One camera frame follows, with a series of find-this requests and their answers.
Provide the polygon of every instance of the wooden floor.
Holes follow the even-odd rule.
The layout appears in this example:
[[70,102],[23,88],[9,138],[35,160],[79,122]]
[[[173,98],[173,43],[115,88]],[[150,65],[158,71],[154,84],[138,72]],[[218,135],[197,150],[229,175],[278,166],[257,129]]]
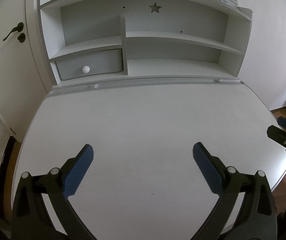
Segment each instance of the wooden floor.
[[18,154],[20,152],[22,143],[16,142],[12,150],[11,158],[6,171],[5,185],[4,185],[4,216],[6,222],[10,225],[12,221],[12,183],[14,178],[14,171]]
[[[274,115],[275,118],[278,118],[280,116],[286,118],[286,107],[272,110],[271,113]],[[284,212],[286,208],[286,174],[284,175],[279,185],[272,192],[272,195],[274,197],[275,205],[277,207],[277,213],[279,214],[280,212]]]

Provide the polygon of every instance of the white door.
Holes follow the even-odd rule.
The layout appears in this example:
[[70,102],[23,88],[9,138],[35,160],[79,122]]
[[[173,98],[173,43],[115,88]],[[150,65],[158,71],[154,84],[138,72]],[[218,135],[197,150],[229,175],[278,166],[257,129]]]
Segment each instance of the white door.
[[[23,22],[21,32],[11,29]],[[20,43],[19,34],[26,39]],[[0,0],[0,118],[22,140],[46,90],[30,50],[25,19],[25,0]]]

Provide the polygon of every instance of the door handle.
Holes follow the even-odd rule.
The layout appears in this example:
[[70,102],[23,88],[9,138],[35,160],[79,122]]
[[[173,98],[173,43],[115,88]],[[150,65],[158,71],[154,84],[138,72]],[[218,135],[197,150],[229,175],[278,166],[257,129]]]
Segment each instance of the door handle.
[[14,27],[10,33],[3,39],[3,41],[6,41],[6,39],[9,37],[9,35],[13,32],[21,32],[24,28],[24,23],[19,23],[16,27]]

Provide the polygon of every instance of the white desk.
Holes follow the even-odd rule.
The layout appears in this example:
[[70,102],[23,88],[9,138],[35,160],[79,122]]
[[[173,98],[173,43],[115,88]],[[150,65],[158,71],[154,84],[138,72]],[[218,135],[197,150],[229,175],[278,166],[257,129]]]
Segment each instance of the white desk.
[[193,160],[193,145],[201,141],[240,172],[265,171],[275,187],[286,171],[286,153],[267,137],[271,124],[277,125],[275,118],[244,85],[123,87],[49,97],[25,137],[13,190],[24,171],[45,174],[88,143],[94,161],[69,200],[98,239],[190,239],[218,199]]

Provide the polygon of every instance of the drawer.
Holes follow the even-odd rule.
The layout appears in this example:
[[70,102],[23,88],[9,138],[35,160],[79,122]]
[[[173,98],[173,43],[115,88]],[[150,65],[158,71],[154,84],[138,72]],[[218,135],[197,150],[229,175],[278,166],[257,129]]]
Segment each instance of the drawer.
[[62,80],[123,70],[122,50],[110,49],[56,60]]

